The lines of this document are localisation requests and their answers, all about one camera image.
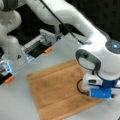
cable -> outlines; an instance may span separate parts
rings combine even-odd
[[[82,45],[84,45],[84,43],[82,41],[80,41],[69,29],[69,27],[67,25],[65,25],[53,12],[52,10],[46,5],[46,3],[43,0],[40,0],[41,3],[48,9],[48,11],[64,26],[64,28],[76,39],[78,40]]]
[[[89,96],[89,92],[88,92],[88,91],[87,91],[87,92],[83,92],[83,91],[81,91],[81,90],[79,89],[79,84],[80,84],[80,82],[82,82],[82,79],[80,79],[80,80],[77,82],[77,90],[78,90],[81,94]]]

black cable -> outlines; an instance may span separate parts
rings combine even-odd
[[[48,11],[64,26],[64,28],[76,39],[78,40],[82,45],[84,44],[82,41],[80,41],[69,29],[67,25],[65,25],[53,12],[52,10],[46,5],[46,3],[43,0],[40,0],[41,3],[48,9]]]
[[[89,92],[88,92],[88,91],[83,92],[83,91],[81,91],[81,90],[79,89],[79,84],[80,84],[80,82],[82,82],[82,79],[80,79],[80,80],[77,82],[77,90],[78,90],[81,94],[89,96]]]

metal bracket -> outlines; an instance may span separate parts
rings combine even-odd
[[[55,44],[58,40],[61,39],[62,36],[62,33],[53,34],[43,29],[40,30],[40,34],[42,36],[41,42],[46,46],[51,46]]]

blue object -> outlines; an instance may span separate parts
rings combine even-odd
[[[26,56],[27,60],[28,60],[28,63],[32,62],[35,58],[32,57],[31,55],[27,54],[26,52],[23,52],[24,55]]]
[[[90,96],[95,98],[107,99],[112,96],[112,91],[110,88],[92,88],[90,92]]]
[[[118,79],[109,81],[109,80],[105,80],[104,78],[100,77],[99,75],[98,75],[98,77],[101,80],[103,80],[103,84],[101,86],[102,88],[115,88],[115,86],[116,86],[116,84],[118,82]]]

table surface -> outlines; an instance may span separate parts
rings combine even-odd
[[[27,74],[66,62],[75,58],[80,45],[67,34],[52,47],[52,52],[42,54],[22,68],[9,85],[0,86],[0,120],[40,120],[31,94]],[[120,96],[91,107],[65,120],[118,120],[120,117]]]

